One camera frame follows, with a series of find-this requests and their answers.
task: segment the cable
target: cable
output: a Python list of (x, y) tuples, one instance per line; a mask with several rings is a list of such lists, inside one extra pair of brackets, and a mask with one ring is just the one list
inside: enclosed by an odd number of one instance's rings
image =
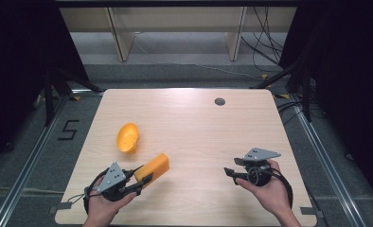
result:
[[(159, 62), (159, 61), (155, 61), (155, 60), (153, 60), (151, 58), (151, 54), (148, 51), (146, 51), (145, 49), (143, 49), (137, 42), (134, 42), (134, 43), (137, 45), (137, 47), (139, 47), (139, 49), (141, 49), (146, 55), (148, 55), (149, 59), (151, 61), (153, 61), (154, 63), (157, 63), (157, 64), (175, 64), (175, 65), (181, 65), (179, 63), (174, 63), (174, 62)], [(249, 77), (251, 79), (263, 80), (263, 79), (259, 79), (257, 77), (251, 76), (249, 74), (230, 72), (230, 71), (226, 71), (226, 70), (223, 70), (223, 69), (220, 69), (220, 68), (214, 68), (214, 67), (204, 66), (204, 65), (201, 65), (201, 64), (191, 64), (191, 65), (194, 65), (194, 66), (197, 66), (197, 67), (201, 67), (201, 68), (204, 68), (204, 69), (217, 70), (217, 71), (221, 71), (221, 72), (224, 72), (224, 73), (227, 73), (227, 74), (231, 74), (231, 75), (246, 76), (246, 77)]]
[(245, 39), (241, 36), (240, 37), (249, 47), (251, 47), (251, 49), (255, 50), (256, 52), (258, 52), (258, 54), (260, 54), (261, 56), (263, 56), (264, 58), (266, 58), (267, 60), (271, 61), (273, 64), (277, 64), (277, 61), (273, 60), (272, 58), (270, 58), (269, 56), (267, 56), (266, 54), (264, 54), (263, 52), (261, 52), (260, 50), (254, 48), (253, 46), (251, 46), (248, 42), (245, 41)]
[(79, 195), (73, 196), (73, 197), (69, 198), (69, 199), (67, 200), (67, 202), (71, 202), (72, 199), (78, 197), (75, 201), (72, 202), (72, 204), (75, 204), (75, 202), (77, 202), (78, 200), (82, 199), (83, 196), (84, 196), (84, 194), (79, 194)]
[(275, 48), (275, 46), (274, 46), (274, 44), (273, 44), (273, 42), (275, 42), (276, 43), (276, 41), (270, 36), (270, 28), (269, 28), (269, 20), (268, 20), (268, 15), (269, 15), (269, 8), (268, 7), (265, 7), (264, 8), (265, 9), (265, 21), (264, 21), (264, 23), (262, 23), (262, 21), (260, 20), (260, 17), (258, 16), (258, 12), (257, 12), (257, 9), (254, 7), (254, 11), (255, 11), (255, 14), (256, 14), (256, 16), (257, 16), (257, 18), (258, 18), (258, 20), (259, 20), (259, 23), (260, 23), (260, 26), (261, 26), (261, 28), (262, 28), (262, 31), (260, 32), (260, 36), (259, 36), (259, 38), (255, 35), (255, 33), (254, 33), (254, 36), (255, 36), (255, 38), (257, 38), (257, 40), (258, 40), (258, 42), (257, 42), (257, 44), (260, 42), (260, 39), (261, 39), (261, 36), (262, 36), (262, 34), (264, 33), (266, 36), (267, 36), (267, 38), (268, 38), (268, 40), (269, 40), (269, 42), (270, 42), (270, 44), (271, 44), (271, 49), (273, 50), (273, 53), (275, 54), (275, 58), (276, 58), (276, 60), (277, 61), (279, 61), (279, 58), (280, 58), (280, 55), (278, 54), (278, 52), (276, 51), (276, 48)]
[(283, 123), (283, 126), (287, 125), (287, 123), (289, 123), (294, 117), (296, 117), (300, 113), (302, 113), (302, 111), (299, 111), (298, 113), (294, 114), (290, 119), (288, 119), (286, 122)]

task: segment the orange block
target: orange block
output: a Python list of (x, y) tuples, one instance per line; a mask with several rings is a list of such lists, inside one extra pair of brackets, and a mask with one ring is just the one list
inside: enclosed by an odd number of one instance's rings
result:
[(141, 182), (144, 177), (149, 176), (151, 173), (153, 173), (151, 181), (143, 186), (143, 188), (145, 188), (161, 175), (163, 175), (165, 172), (167, 172), (167, 170), (169, 170), (169, 157), (167, 157), (166, 154), (161, 153), (150, 160), (148, 163), (146, 163), (144, 166), (136, 170), (133, 175), (138, 182)]

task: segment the black cable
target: black cable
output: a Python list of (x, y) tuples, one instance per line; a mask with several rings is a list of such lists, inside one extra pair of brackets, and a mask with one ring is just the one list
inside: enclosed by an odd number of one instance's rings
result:
[[(257, 14), (257, 18), (259, 19), (259, 21), (260, 21), (260, 25), (261, 25), (261, 27), (262, 27), (262, 31), (261, 31), (261, 33), (260, 33), (260, 37), (259, 37), (259, 38), (261, 38), (263, 32), (265, 32), (265, 31), (264, 31), (264, 26), (262, 25), (261, 20), (260, 20), (260, 18), (258, 17), (258, 13), (256, 12), (256, 10), (255, 10), (255, 13)], [(252, 49), (254, 50), (254, 54), (252, 55), (252, 62), (254, 63), (254, 66), (255, 66), (258, 70), (260, 70), (260, 71), (264, 71), (264, 72), (279, 72), (279, 71), (264, 70), (264, 69), (261, 69), (260, 67), (258, 67), (257, 64), (255, 63), (255, 53), (256, 53), (257, 50), (258, 50), (258, 42), (256, 43), (255, 47), (252, 47)]]
[(296, 105), (295, 103), (290, 103), (289, 105), (287, 105), (287, 106), (283, 107), (281, 110), (279, 110), (278, 114), (280, 114), (280, 117), (281, 117), (287, 109), (289, 109), (289, 108), (291, 108), (295, 105)]
[(73, 197), (69, 198), (67, 202), (70, 202), (72, 199), (78, 197), (75, 201), (72, 202), (72, 204), (75, 204), (75, 202), (77, 202), (78, 200), (82, 199), (83, 196), (84, 196), (84, 194), (79, 194), (79, 195), (73, 196)]
[(274, 64), (277, 64), (277, 61), (273, 60), (272, 58), (270, 58), (269, 56), (267, 56), (265, 53), (261, 52), (260, 50), (254, 48), (253, 46), (251, 46), (248, 42), (245, 41), (245, 39), (243, 39), (243, 37), (240, 37), (249, 47), (251, 47), (251, 49), (255, 50), (256, 52), (258, 52), (258, 54), (260, 54), (261, 56), (263, 56), (264, 58), (266, 58), (267, 60), (271, 61), (272, 63)]
[(291, 120), (293, 120), (294, 117), (302, 113), (302, 111), (299, 111), (298, 113), (294, 114), (290, 119), (288, 119), (286, 122), (283, 123), (283, 126), (287, 125)]
[(270, 28), (269, 28), (269, 20), (268, 20), (269, 8), (265, 7), (265, 22), (264, 22), (264, 24), (260, 20), (260, 17), (258, 16), (257, 9), (255, 7), (254, 7), (254, 11), (255, 11), (255, 14), (256, 14), (256, 16), (257, 16), (257, 18), (259, 20), (260, 26), (262, 28), (262, 31), (260, 32), (259, 38), (255, 34), (254, 35), (257, 38), (258, 42), (259, 42), (259, 40), (261, 39), (262, 34), (265, 33), (265, 35), (267, 36), (267, 38), (268, 38), (268, 40), (269, 40), (269, 42), (270, 42), (270, 44), (272, 46), (271, 48), (273, 50), (273, 53), (275, 54), (275, 58), (276, 58), (277, 61), (279, 61), (280, 56), (279, 56), (278, 52), (275, 51), (276, 48), (273, 45), (273, 41), (275, 41), (275, 40), (273, 40), (272, 37), (270, 36)]
[(269, 171), (263, 171), (267, 174), (270, 174), (272, 175), (273, 177), (276, 177), (277, 179), (279, 179), (283, 184), (284, 186), (286, 187), (286, 190), (287, 190), (287, 196), (288, 196), (288, 201), (290, 203), (290, 207), (293, 208), (293, 188), (291, 187), (290, 183), (287, 181), (287, 179), (283, 176), (283, 174), (281, 174), (280, 171), (278, 171), (277, 169), (275, 168), (271, 168), (271, 172)]

